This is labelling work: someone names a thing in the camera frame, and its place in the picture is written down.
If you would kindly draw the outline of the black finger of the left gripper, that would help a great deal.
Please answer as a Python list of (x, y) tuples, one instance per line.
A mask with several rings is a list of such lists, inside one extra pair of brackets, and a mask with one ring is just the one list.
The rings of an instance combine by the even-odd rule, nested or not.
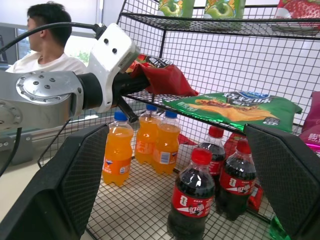
[(122, 110), (122, 112), (127, 116), (128, 121), (130, 123), (134, 123), (138, 120), (138, 116), (129, 106), (129, 104), (125, 101), (125, 99), (120, 96), (117, 102), (118, 107)]
[(135, 93), (143, 91), (144, 89), (150, 86), (150, 82), (145, 75), (136, 76), (134, 78), (134, 81), (135, 81), (135, 85), (134, 85)]

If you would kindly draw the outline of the green apple juice carton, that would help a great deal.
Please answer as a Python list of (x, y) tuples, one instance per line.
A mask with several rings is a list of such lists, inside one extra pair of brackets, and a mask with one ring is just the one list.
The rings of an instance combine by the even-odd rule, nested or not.
[(191, 18), (195, 0), (159, 0), (158, 16)]
[(206, 0), (205, 19), (242, 19), (246, 0)]

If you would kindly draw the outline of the cola bottle red label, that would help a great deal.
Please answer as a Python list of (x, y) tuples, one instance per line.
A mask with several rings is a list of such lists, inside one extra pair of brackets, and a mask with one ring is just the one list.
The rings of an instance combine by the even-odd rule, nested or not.
[(215, 184), (209, 173), (212, 153), (197, 147), (190, 164), (175, 179), (167, 232), (174, 240), (202, 240)]
[(246, 209), (253, 192), (257, 173), (252, 151), (246, 138), (241, 138), (221, 167), (219, 188), (215, 196), (216, 211), (235, 221)]
[(207, 138), (198, 146), (212, 153), (212, 158), (209, 164), (209, 173), (214, 181), (215, 187), (220, 186), (219, 178), (221, 168), (226, 158), (226, 152), (222, 143), (224, 130), (215, 126), (210, 126)]

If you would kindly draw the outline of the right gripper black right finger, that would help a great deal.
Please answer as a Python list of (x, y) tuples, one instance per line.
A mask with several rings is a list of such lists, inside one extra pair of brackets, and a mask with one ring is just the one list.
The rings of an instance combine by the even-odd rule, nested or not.
[(298, 136), (246, 124), (262, 189), (291, 240), (320, 240), (320, 157)]

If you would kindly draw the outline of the magenta chip bag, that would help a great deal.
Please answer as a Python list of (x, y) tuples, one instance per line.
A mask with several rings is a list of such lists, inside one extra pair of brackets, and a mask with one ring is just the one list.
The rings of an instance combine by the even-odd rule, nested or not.
[(310, 111), (299, 137), (310, 149), (320, 153), (320, 91), (311, 94)]

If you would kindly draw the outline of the green chip bag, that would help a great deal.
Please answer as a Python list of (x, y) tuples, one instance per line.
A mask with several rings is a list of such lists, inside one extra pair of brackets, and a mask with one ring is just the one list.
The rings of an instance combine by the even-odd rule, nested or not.
[(286, 98), (252, 91), (208, 93), (162, 102), (188, 116), (240, 131), (246, 124), (256, 124), (291, 132), (295, 115), (302, 113), (301, 107)]

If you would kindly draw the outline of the strawberry drink carton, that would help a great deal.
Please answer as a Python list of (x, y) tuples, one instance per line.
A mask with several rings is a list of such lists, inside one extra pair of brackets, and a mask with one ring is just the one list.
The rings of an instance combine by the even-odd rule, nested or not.
[(279, 0), (275, 19), (320, 19), (320, 0)]

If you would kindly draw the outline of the red chip bag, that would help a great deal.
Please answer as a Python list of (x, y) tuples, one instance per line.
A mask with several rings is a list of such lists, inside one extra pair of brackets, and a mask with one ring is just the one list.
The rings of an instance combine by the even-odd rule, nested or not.
[(195, 97), (199, 94), (182, 71), (165, 58), (140, 54), (126, 72), (133, 78), (144, 75), (149, 82), (146, 91), (155, 95)]

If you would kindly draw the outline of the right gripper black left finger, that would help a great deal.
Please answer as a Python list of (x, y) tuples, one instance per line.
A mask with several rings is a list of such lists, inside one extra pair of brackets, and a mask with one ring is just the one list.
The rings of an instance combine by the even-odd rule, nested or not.
[(0, 240), (80, 240), (100, 187), (109, 127), (69, 135), (0, 222)]

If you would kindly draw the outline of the grey metal conveyor frame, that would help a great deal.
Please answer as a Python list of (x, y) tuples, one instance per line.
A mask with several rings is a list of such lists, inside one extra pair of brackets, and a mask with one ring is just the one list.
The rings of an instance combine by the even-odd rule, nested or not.
[(18, 147), (16, 131), (0, 133), (0, 166), (14, 153), (10, 164), (17, 166), (38, 162), (41, 166), (56, 154), (65, 156), (67, 151), (75, 153), (88, 141), (102, 144), (108, 134), (107, 123), (90, 120), (75, 120), (50, 129), (22, 131)]

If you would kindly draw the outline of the green snack packet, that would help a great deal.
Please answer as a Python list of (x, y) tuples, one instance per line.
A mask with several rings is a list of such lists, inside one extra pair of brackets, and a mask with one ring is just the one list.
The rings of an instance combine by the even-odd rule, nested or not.
[(276, 215), (270, 222), (269, 235), (272, 240), (291, 240)]

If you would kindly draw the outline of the orange soda bottle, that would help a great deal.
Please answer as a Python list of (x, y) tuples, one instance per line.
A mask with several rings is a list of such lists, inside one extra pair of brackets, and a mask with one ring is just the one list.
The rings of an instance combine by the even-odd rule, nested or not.
[(176, 166), (181, 132), (177, 116), (177, 113), (167, 110), (157, 125), (157, 139), (151, 161), (157, 174), (170, 175)]
[(130, 173), (133, 154), (131, 141), (134, 131), (122, 111), (114, 113), (114, 121), (108, 127), (102, 177), (107, 185), (114, 183), (121, 186)]
[(139, 117), (139, 129), (136, 134), (135, 158), (140, 164), (151, 164), (158, 135), (160, 116), (157, 107), (146, 105), (146, 111)]

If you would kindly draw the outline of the person in white t-shirt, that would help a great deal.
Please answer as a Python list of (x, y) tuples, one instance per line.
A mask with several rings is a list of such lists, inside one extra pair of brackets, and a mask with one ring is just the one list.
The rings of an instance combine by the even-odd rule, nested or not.
[[(27, 29), (71, 22), (71, 16), (62, 4), (49, 1), (36, 4), (27, 10)], [(77, 58), (65, 54), (65, 47), (72, 33), (72, 27), (45, 29), (28, 37), (31, 53), (17, 60), (6, 71), (8, 73), (28, 73), (34, 71), (71, 71), (83, 74), (85, 64)]]

